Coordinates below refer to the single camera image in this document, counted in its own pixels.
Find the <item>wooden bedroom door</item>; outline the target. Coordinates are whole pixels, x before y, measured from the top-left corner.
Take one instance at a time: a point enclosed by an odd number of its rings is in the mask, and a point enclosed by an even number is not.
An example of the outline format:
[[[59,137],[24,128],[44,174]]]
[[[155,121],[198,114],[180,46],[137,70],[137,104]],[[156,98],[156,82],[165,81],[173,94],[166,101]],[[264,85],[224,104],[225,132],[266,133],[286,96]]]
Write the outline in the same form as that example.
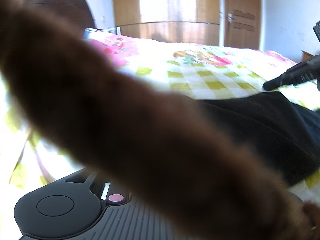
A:
[[[225,46],[258,49],[261,0],[225,0]]]

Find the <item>dark navy pants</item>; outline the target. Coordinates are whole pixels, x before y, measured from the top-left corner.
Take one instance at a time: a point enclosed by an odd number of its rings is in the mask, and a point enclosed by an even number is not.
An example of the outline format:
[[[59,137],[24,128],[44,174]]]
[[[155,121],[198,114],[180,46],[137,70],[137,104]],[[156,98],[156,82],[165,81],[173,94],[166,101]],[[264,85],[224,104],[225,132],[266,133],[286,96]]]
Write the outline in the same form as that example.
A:
[[[319,111],[292,103],[280,92],[198,103],[212,123],[235,143],[250,143],[289,185],[319,169]]]

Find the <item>dark wooden headboard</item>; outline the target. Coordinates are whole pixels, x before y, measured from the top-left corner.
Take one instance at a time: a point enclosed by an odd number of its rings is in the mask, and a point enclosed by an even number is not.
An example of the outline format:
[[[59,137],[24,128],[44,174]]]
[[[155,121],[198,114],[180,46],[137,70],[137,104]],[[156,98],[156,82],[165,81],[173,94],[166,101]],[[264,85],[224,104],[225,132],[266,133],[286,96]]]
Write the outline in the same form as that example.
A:
[[[34,7],[49,10],[65,18],[78,29],[96,28],[92,12],[86,0],[22,0]]]

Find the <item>wooden wardrobe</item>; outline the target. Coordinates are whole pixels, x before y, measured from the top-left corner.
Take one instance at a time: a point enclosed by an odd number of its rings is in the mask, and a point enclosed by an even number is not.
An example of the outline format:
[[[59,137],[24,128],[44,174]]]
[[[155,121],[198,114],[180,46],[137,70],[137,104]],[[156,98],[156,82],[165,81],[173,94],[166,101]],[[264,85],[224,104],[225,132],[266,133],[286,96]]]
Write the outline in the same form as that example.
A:
[[[217,45],[220,0],[113,0],[117,33],[160,42]]]

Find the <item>wooden side cabinet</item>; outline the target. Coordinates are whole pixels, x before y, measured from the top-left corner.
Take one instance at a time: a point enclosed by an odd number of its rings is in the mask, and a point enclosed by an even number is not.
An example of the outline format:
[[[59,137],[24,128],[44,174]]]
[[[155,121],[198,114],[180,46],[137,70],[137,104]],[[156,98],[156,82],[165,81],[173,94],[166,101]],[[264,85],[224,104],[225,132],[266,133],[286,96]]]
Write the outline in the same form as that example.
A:
[[[312,54],[310,54],[310,53],[308,53],[308,52],[306,52],[304,50],[302,51],[302,61],[305,61],[305,60],[307,60],[307,59],[309,59],[311,57],[313,57]]]

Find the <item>floral checkered bed sheet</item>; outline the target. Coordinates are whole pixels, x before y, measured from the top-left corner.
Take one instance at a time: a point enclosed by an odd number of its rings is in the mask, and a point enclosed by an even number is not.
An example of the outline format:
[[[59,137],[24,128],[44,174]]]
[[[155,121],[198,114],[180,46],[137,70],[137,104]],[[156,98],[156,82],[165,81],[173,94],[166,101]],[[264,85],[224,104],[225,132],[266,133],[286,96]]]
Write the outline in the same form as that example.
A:
[[[260,93],[263,83],[295,63],[274,51],[165,43],[95,29],[85,41],[116,70],[159,91],[193,99],[233,99]],[[1,185],[19,196],[80,169],[62,150],[32,131],[1,84]]]

